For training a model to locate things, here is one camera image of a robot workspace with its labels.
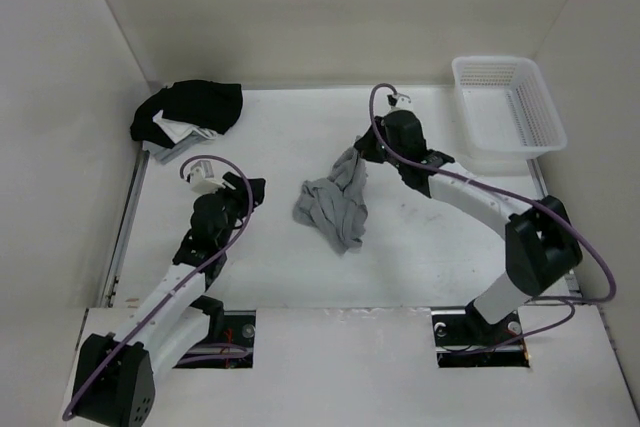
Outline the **grey tank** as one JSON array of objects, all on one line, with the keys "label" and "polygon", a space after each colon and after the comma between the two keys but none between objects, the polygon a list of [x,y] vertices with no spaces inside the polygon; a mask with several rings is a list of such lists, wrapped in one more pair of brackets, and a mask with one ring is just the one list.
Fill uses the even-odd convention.
[{"label": "grey tank", "polygon": [[197,132],[192,132],[171,148],[161,147],[150,141],[143,141],[142,149],[148,152],[157,163],[166,165],[191,147],[206,141],[209,141],[208,137],[204,137]]},{"label": "grey tank", "polygon": [[326,177],[302,183],[293,220],[316,228],[339,256],[359,250],[368,218],[366,182],[365,162],[354,147],[349,147]]}]

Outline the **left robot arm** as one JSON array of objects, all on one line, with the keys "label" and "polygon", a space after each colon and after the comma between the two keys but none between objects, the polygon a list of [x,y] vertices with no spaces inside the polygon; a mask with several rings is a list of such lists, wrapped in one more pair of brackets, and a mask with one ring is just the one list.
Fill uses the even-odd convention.
[{"label": "left robot arm", "polygon": [[221,340],[224,306],[206,292],[265,190],[263,178],[228,172],[221,186],[196,199],[190,228],[156,288],[117,329],[93,333],[80,346],[64,420],[143,425],[161,378],[197,342]]}]

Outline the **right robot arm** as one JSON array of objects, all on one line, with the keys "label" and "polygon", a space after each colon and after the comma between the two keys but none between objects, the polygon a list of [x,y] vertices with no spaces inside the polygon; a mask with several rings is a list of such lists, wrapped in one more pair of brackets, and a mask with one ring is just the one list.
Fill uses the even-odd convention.
[{"label": "right robot arm", "polygon": [[406,186],[457,208],[504,241],[504,272],[465,307],[464,331],[475,342],[489,341],[509,315],[583,259],[578,241],[560,223],[568,220],[560,200],[546,196],[536,208],[474,187],[454,157],[427,147],[421,123],[411,111],[376,116],[354,148],[365,161],[393,165]]}]

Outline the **grey folded tank top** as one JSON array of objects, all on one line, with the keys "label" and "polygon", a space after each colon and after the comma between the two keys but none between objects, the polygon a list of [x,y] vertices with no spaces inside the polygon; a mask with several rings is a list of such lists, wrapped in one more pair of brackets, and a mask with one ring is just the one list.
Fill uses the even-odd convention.
[{"label": "grey folded tank top", "polygon": [[166,165],[191,147],[206,141],[209,141],[208,137],[204,137],[197,132],[192,132],[171,148],[161,147],[150,141],[143,141],[142,149],[148,152],[157,163]]}]

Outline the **white folded tank top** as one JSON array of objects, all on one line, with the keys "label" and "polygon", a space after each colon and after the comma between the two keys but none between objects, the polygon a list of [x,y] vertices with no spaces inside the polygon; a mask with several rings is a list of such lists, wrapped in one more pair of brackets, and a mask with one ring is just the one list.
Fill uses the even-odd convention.
[{"label": "white folded tank top", "polygon": [[186,122],[174,121],[163,117],[164,111],[160,110],[152,117],[152,121],[164,132],[164,134],[171,139],[174,144],[177,144],[192,134],[201,137],[206,140],[215,139],[218,134],[211,129],[206,129]]}]

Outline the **white plastic basket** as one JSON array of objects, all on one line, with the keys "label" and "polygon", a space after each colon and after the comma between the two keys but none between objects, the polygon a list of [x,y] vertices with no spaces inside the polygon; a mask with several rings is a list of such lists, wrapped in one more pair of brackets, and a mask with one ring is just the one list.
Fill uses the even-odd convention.
[{"label": "white plastic basket", "polygon": [[529,161],[565,149],[567,135],[538,65],[515,56],[451,62],[458,115],[471,157]]}]

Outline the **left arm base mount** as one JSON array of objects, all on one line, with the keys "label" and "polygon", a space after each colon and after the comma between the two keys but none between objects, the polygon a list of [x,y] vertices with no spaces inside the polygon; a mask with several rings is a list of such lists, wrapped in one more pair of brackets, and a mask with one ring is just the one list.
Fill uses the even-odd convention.
[{"label": "left arm base mount", "polygon": [[251,369],[256,337],[256,312],[226,312],[213,331],[191,347],[178,369]]}]

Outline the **left aluminium table rail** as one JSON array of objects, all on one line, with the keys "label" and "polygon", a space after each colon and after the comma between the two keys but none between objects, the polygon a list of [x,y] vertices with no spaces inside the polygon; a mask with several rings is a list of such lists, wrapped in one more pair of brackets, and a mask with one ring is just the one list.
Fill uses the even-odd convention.
[{"label": "left aluminium table rail", "polygon": [[140,149],[132,171],[126,202],[120,217],[117,236],[109,262],[103,269],[95,306],[109,308],[113,304],[113,297],[119,283],[124,256],[129,242],[134,216],[139,203],[140,194],[149,161],[149,153]]}]

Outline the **aluminium table rail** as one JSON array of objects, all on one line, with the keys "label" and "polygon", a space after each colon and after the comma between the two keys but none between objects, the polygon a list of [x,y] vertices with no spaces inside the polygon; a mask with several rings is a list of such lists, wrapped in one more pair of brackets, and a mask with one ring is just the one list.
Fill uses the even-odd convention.
[{"label": "aluminium table rail", "polygon": [[[562,192],[558,189],[557,182],[546,175],[545,169],[538,160],[528,160],[527,167],[529,169],[537,197],[544,197],[548,194],[558,196],[559,198],[562,197]],[[561,281],[558,281],[546,291],[546,295],[582,298],[583,292],[575,272],[570,270]]]},{"label": "aluminium table rail", "polygon": [[139,203],[140,194],[149,161],[149,153],[140,149],[132,171],[126,202],[120,217],[117,236],[109,262],[103,269],[95,306],[109,308],[113,304],[113,297],[119,283],[124,256],[129,242],[134,216]]}]

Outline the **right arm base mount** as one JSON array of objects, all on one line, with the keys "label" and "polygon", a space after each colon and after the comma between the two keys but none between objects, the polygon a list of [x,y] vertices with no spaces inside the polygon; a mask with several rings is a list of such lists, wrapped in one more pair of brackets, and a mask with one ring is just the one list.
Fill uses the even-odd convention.
[{"label": "right arm base mount", "polygon": [[529,367],[522,339],[505,345],[523,333],[517,312],[479,331],[469,326],[463,309],[434,309],[431,321],[440,368]]}]

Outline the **right aluminium table rail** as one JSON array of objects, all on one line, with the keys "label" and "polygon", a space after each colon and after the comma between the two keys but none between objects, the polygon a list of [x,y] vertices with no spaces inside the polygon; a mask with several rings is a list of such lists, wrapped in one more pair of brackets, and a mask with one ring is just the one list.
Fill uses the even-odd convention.
[{"label": "right aluminium table rail", "polygon": [[[544,197],[548,194],[558,196],[559,198],[562,197],[562,192],[558,189],[557,182],[546,175],[545,169],[538,160],[528,160],[527,167],[529,169],[537,197]],[[575,272],[570,270],[561,281],[558,281],[546,291],[546,295],[582,298],[583,292]]]}]

